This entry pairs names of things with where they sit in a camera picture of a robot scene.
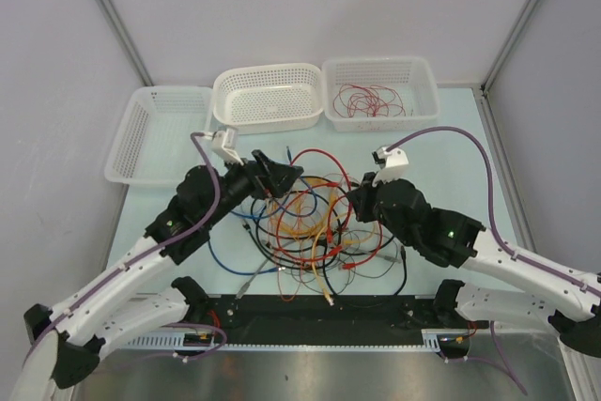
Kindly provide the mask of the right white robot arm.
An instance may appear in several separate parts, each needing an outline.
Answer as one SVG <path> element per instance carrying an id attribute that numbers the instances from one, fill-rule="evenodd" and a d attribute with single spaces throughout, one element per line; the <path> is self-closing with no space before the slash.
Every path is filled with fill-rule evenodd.
<path id="1" fill-rule="evenodd" d="M 459 280 L 443 281 L 433 315 L 444 327 L 461 320 L 500 321 L 549 330 L 567 347 L 600 355 L 600 276 L 576 270 L 505 241 L 494 225 L 435 208 L 409 181 L 367 173 L 343 194 L 360 223 L 378 223 L 441 268 L 482 273 L 512 286 L 486 294 Z"/>

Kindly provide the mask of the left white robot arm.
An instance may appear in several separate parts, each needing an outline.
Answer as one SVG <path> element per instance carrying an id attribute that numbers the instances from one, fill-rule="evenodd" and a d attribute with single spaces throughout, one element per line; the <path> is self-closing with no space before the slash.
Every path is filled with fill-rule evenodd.
<path id="1" fill-rule="evenodd" d="M 176 278 L 145 301 L 130 299 L 204 246 L 211 229 L 243 201 L 282 198 L 303 173 L 258 149 L 252 156 L 227 162 L 223 175 L 210 162 L 190 169 L 167 208 L 112 266 L 54 306 L 29 308 L 23 319 L 32 346 L 24 371 L 68 389 L 133 338 L 171 324 L 201 323 L 208 295 L 190 276 Z"/>

